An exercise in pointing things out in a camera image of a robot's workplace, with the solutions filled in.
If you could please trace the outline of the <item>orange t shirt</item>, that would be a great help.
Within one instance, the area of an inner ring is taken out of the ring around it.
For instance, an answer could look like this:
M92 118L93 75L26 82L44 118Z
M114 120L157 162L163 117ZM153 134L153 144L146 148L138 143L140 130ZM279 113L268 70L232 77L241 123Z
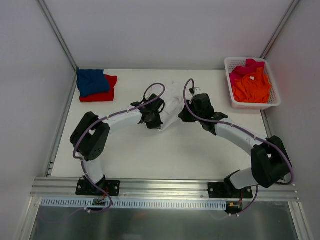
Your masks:
M264 69L237 79L232 86L233 97L240 103L266 104L270 98L271 84Z

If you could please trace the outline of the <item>aluminium frame post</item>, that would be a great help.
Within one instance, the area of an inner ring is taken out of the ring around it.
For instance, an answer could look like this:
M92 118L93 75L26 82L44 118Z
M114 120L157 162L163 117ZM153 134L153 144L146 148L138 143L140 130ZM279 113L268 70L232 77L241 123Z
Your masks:
M290 2L279 23L277 24L275 30L273 31L270 39L268 40L265 48L263 49L260 55L261 59L266 59L266 57L272 51L273 47L277 43L277 40L279 39L280 35L282 34L283 30L285 29L286 25L288 24L294 13L297 11L301 2L301 0L292 0Z
M36 3L38 4L41 12L43 13L46 21L48 22L48 25L50 26L50 29L52 30L54 36L56 37L62 51L64 52L67 60L69 61L71 67L73 68L74 71L77 71L77 64L76 61L54 19L54 16L52 15L47 3L45 0L36 0Z

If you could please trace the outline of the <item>folded blue t shirt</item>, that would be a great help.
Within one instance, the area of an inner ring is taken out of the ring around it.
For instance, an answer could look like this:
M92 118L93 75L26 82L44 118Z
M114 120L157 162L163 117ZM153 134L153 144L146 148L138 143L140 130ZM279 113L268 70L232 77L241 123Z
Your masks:
M76 76L77 88L82 98L110 91L110 84L103 69L78 69Z

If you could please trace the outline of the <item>left aluminium frame post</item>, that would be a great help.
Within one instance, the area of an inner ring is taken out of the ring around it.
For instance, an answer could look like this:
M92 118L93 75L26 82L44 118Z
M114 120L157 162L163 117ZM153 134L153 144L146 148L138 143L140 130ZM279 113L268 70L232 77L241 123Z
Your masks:
M48 22L48 25L50 26L50 29L52 30L54 36L56 37L62 51L64 52L67 60L69 61L71 67L73 68L74 71L77 71L77 64L76 61L54 19L54 16L52 15L47 3L45 0L36 0L36 3L38 4L41 12L43 13L46 21Z

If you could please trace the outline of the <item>white t shirt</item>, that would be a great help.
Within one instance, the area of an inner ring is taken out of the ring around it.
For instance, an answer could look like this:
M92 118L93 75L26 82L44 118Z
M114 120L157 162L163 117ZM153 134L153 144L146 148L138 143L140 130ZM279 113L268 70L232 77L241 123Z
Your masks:
M168 81L164 83L165 92L160 97L164 100L164 110L160 113L162 122L158 131L163 132L178 119L178 115L184 109L185 103L183 98L184 86L182 83Z

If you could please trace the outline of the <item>pink t shirt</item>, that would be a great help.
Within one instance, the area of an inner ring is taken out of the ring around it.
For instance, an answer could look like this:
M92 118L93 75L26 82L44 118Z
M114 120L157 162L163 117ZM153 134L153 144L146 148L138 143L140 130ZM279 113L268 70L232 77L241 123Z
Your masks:
M244 76L255 73L258 68L265 68L264 61L256 61L252 58L247 58L245 66L237 66L232 73L229 74L230 83L233 87L236 80L241 80Z

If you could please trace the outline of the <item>aluminium mounting rail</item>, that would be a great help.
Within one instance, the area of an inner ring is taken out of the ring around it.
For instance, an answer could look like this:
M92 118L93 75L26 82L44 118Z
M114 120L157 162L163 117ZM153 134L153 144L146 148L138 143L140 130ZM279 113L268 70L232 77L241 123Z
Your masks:
M30 195L35 197L73 197L79 178L37 177ZM207 200L214 188L209 180L120 179L121 199ZM299 202L301 196L294 184L258 188L258 201Z

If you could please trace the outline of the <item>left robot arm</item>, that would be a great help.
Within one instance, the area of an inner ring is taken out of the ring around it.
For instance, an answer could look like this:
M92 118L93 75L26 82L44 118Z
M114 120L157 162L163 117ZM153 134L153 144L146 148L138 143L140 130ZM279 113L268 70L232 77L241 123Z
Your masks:
M159 129L163 122L160 113L165 101L156 94L141 102L133 102L128 110L99 118L87 112L70 137L73 157L79 159L84 173L78 180L75 194L78 196L101 196L103 191L111 196L119 195L120 181L106 180L100 155L103 153L108 136L122 128L146 124L148 129Z

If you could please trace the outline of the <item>white plastic basket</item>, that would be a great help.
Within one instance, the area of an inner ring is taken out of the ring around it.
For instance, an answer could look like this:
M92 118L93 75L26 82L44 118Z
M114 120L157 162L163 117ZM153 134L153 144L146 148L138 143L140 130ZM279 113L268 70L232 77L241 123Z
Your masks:
M253 58L253 59L256 60L257 62L265 62L264 73L268 76L268 80L271 85L270 98L269 98L268 102L265 104L263 104L263 103L244 103L244 102L237 102L235 100L229 74L231 74L232 71L236 67L245 66L246 59L251 59L251 58L227 57L224 60L226 77L227 77L227 81L228 81L228 88L229 88L230 98L231 98L231 107L234 109L265 110L270 107L279 106L281 104L281 98L279 95L276 81L274 79L274 76L272 75L272 71L271 71L271 68L270 68L268 62L262 58Z

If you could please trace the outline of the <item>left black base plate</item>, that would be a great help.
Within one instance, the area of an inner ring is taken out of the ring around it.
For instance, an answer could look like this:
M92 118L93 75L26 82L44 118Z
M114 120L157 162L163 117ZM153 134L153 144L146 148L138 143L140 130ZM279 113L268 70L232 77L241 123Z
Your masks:
M96 185L107 192L111 197L118 197L120 190L119 180L100 180ZM75 190L77 196L102 196L103 192L94 187L85 177L80 178Z

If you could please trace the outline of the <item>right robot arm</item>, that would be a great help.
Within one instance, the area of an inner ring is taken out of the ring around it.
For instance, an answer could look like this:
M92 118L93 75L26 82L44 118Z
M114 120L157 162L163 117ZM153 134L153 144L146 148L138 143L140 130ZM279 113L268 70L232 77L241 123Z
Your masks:
M237 170L223 180L224 193L230 198L238 198L241 191L252 186L269 188L293 171L279 137L261 138L236 125L226 114L214 110L206 93L185 99L178 117L185 123L199 122L205 131L228 140L250 156L249 168Z

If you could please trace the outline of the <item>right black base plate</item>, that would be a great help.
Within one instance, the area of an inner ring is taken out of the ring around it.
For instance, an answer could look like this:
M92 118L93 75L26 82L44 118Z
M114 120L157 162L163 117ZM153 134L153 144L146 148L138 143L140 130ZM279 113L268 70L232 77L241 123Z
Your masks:
M245 187L236 189L233 185L224 182L208 182L207 191L209 198L212 199L252 199L252 188Z

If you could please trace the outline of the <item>right aluminium frame post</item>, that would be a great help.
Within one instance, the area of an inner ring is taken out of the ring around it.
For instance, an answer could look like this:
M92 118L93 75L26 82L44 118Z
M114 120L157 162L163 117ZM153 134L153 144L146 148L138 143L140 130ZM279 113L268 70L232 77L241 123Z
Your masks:
M277 40L279 39L280 35L282 34L283 30L285 29L286 25L288 24L294 13L297 11L301 2L301 0L292 0L290 2L279 23L277 24L275 30L273 31L270 39L268 40L265 48L263 49L260 55L261 59L266 59L266 57L272 51L273 47L277 43Z

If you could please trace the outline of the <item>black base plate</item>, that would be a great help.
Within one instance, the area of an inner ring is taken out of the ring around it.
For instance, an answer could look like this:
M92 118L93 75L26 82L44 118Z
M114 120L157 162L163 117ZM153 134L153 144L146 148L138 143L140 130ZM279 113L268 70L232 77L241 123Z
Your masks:
M120 190L119 180L100 180L96 185L107 192L111 197L118 197ZM77 196L102 196L103 192L94 187L85 177L80 178L75 190Z
M236 189L233 185L224 182L208 182L207 191L209 198L212 199L252 199L252 188L245 187Z

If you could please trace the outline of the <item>folded red t shirt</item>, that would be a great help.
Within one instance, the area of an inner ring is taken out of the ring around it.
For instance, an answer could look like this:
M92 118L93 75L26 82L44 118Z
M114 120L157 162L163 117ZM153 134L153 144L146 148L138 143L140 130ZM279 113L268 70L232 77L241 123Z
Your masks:
M100 92L86 97L80 96L79 101L82 103L112 102L115 98L115 86L118 82L118 77L105 74L104 78L110 85L110 90L108 92Z

